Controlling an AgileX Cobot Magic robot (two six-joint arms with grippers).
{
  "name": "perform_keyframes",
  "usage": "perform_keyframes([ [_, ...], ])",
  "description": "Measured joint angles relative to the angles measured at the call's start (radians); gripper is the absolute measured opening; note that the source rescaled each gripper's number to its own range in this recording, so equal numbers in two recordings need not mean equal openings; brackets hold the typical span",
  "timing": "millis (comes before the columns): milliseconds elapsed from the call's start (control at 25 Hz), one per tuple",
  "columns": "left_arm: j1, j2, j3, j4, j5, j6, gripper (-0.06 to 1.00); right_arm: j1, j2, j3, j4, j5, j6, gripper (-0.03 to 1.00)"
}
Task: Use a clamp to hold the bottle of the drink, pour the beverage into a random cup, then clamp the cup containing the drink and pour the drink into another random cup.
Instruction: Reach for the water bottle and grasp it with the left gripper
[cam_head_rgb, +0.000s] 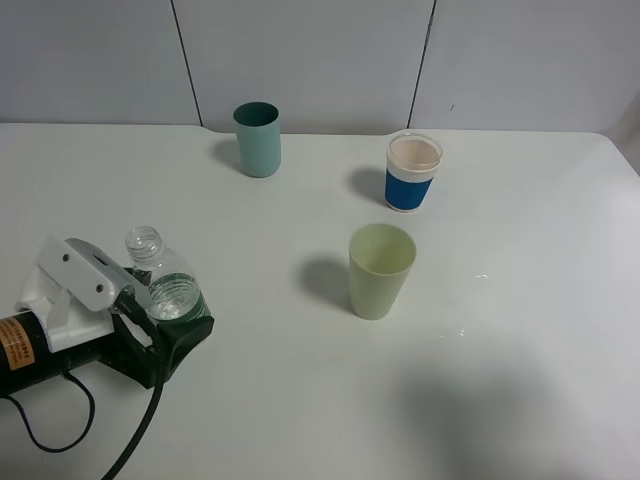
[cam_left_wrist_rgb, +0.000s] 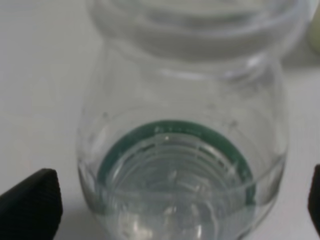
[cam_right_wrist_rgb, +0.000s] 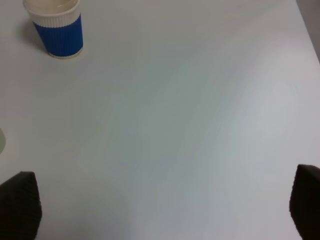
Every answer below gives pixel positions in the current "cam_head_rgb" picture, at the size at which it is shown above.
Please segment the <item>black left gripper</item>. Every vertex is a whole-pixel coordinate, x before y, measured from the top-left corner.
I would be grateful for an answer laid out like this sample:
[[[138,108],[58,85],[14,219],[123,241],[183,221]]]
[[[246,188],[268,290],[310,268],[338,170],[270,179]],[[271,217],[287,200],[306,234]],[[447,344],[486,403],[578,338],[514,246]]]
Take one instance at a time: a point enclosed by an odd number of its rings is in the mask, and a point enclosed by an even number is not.
[[[161,379],[166,383],[180,363],[213,331],[214,318],[203,316],[186,322],[161,322],[154,326],[162,345],[162,374],[158,374],[156,348],[143,346],[120,315],[112,314],[114,332],[103,337],[99,361],[146,389]]]

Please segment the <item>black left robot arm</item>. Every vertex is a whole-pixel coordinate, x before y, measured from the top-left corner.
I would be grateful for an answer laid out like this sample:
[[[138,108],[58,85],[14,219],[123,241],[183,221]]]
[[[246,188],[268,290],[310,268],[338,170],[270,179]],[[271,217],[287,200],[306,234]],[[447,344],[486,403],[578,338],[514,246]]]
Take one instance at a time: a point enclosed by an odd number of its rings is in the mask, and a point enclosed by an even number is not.
[[[120,316],[113,314],[108,325],[115,329],[113,333],[53,353],[34,313],[25,311],[3,319],[1,393],[16,393],[93,361],[147,389],[153,387],[156,366],[152,348],[135,340]],[[189,322],[165,322],[158,327],[166,355],[166,379],[170,379],[186,356],[212,333],[213,326],[214,318],[206,316]]]

